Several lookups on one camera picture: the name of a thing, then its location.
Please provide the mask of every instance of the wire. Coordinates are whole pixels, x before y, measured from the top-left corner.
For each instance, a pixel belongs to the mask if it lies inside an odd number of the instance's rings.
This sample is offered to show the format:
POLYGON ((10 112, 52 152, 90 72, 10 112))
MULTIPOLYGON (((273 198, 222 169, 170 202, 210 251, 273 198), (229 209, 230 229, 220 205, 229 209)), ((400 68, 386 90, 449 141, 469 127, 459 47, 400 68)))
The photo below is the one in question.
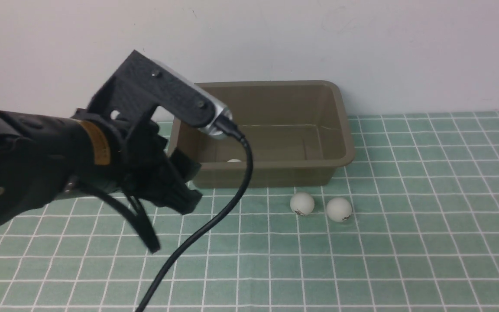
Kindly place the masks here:
POLYGON ((242 185, 240 186, 234 197, 230 200, 230 202, 228 202, 228 204, 226 204, 226 206, 216 216, 214 216, 213 219, 211 219, 190 237, 188 237, 188 239, 186 239, 184 243, 182 243, 182 245, 180 245, 180 247, 178 247, 178 249, 176 249, 170 257, 168 257, 167 261, 165 262, 161 270, 159 270, 159 273, 157 274, 157 276, 155 276, 155 279, 147 289, 147 292, 144 295, 144 298, 142 298, 140 305, 136 309, 136 312, 142 312, 145 310, 147 304, 149 304, 151 300, 151 297, 157 290, 157 287, 159 287, 159 284, 161 284, 161 281, 163 281, 163 278, 172 268, 172 265, 175 263, 175 261, 178 260, 178 258, 184 251, 186 251, 186 249, 188 249, 188 247, 192 246, 193 243, 195 243, 198 239, 200 239, 200 237, 202 237, 205 233, 207 233, 210 229, 212 229, 215 225, 222 221, 222 219, 224 219, 224 217, 226 217, 226 215, 228 215, 228 213, 230 213, 230 211, 234 209, 234 207, 236 206, 236 204, 238 204, 238 202, 242 198, 242 195, 246 193, 246 190, 250 185, 250 180, 253 173, 253 154, 251 151, 250 143, 245 138, 244 134, 238 130, 236 124, 234 124, 230 119, 222 117, 223 116, 221 115, 217 118, 215 125, 223 130, 223 132, 228 136, 232 136, 236 140, 238 140, 238 142, 240 142, 240 144, 242 144, 242 146, 244 147, 244 150, 246 150, 247 166, 246 173, 244 174, 244 178, 242 180, 242 185))

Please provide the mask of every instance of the tan plastic tub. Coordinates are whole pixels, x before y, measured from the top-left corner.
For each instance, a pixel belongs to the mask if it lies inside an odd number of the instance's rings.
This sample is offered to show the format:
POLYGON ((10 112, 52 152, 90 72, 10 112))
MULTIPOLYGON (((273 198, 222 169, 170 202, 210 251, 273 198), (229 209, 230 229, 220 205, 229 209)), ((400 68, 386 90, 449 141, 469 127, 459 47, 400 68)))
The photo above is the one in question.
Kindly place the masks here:
MULTIPOLYGON (((253 149, 250 187, 317 186, 355 156, 340 90, 328 81, 252 81, 198 84, 232 111, 253 149)), ((170 148, 202 168, 199 188, 238 188, 245 154, 232 138, 215 140, 175 119, 170 148), (239 159, 242 162, 227 162, 239 159)))

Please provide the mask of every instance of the green tile floor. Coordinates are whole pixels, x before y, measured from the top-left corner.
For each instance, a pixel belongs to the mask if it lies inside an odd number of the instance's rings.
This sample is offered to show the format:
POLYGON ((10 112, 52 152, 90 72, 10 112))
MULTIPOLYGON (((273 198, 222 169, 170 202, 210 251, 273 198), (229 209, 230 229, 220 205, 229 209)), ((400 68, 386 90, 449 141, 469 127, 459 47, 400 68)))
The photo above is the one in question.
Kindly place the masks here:
MULTIPOLYGON (((354 162, 327 186, 252 189, 184 255, 159 312, 499 312, 499 112, 351 117, 354 162), (332 223, 324 204, 352 201, 332 223)), ((170 124, 162 124, 170 132, 170 124)), ((94 198, 0 227, 0 312, 132 311, 166 257, 228 202, 205 190, 180 217, 147 207, 163 250, 94 198)))

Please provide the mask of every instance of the white wall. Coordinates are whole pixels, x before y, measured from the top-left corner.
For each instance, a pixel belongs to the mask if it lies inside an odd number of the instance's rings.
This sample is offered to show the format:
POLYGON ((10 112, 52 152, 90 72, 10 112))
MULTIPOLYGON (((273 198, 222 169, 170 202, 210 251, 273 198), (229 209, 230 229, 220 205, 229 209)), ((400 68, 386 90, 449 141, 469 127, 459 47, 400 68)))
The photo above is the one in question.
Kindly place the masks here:
POLYGON ((327 79, 350 113, 499 109, 499 0, 0 0, 0 109, 69 116, 133 49, 198 82, 327 79))

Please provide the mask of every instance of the ping pong ball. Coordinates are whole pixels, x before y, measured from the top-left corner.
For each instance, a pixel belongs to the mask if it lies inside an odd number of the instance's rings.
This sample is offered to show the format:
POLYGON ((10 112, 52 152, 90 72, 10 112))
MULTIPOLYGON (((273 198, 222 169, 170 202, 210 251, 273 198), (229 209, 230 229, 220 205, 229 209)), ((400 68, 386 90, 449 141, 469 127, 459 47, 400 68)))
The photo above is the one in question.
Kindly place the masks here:
POLYGON ((315 201, 308 193, 295 193, 290 199, 290 208, 298 215, 309 215, 315 208, 315 201))
POLYGON ((352 204, 342 197, 331 199, 327 203, 327 216, 334 222, 343 222, 352 216, 352 204))

